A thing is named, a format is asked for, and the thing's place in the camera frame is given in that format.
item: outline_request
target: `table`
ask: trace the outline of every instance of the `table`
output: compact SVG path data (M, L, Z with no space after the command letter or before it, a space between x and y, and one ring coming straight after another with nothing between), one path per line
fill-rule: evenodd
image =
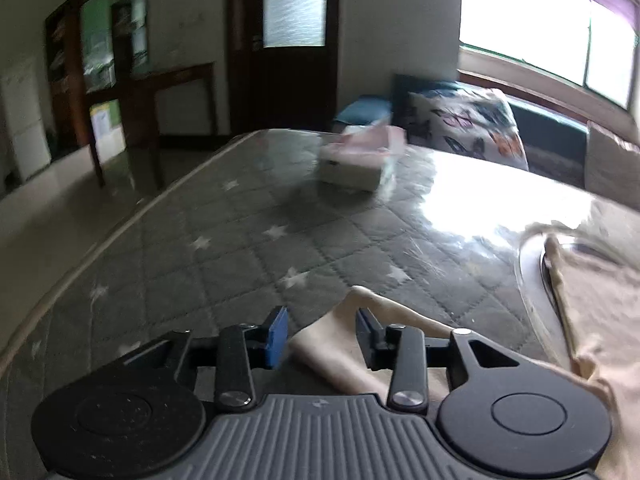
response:
M452 326L548 359L516 279L518 248L541 225L597 237L640 267L629 209L490 162L409 146L376 194L318 183L334 137L255 132L171 186L82 272L42 317L0 380L0 478L44 470L30 438L43 395L171 329L215 334L261 322L279 304L290 333L350 285ZM327 394L286 359L258 391ZM211 393L203 374L197 391Z

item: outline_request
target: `gray gripper base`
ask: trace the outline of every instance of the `gray gripper base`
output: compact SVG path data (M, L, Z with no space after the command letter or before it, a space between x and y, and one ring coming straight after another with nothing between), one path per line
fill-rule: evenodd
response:
M423 418L391 413L374 395L270 395L252 412L216 418L189 454L148 480L493 478L503 477L458 462Z

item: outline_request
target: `frosted glass panel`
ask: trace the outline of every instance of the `frosted glass panel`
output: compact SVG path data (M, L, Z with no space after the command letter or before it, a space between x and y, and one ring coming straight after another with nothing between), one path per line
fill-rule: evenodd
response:
M323 46L326 0L264 0L264 46Z

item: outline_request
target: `door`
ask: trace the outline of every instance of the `door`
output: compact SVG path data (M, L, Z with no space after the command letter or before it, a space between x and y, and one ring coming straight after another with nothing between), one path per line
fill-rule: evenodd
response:
M335 113L338 0L228 0L234 134L327 130Z

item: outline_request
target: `blue sofa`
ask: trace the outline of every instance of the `blue sofa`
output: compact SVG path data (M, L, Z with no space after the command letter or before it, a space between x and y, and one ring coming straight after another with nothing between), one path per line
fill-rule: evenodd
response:
M337 127L334 130L339 130L342 126L366 125L385 119L396 126L403 126L409 92L422 93L457 88L475 87L459 82L430 81L415 76L395 75L390 100L371 95L360 97L337 115ZM518 123L530 171L584 188L587 127L521 99L507 96L507 100Z

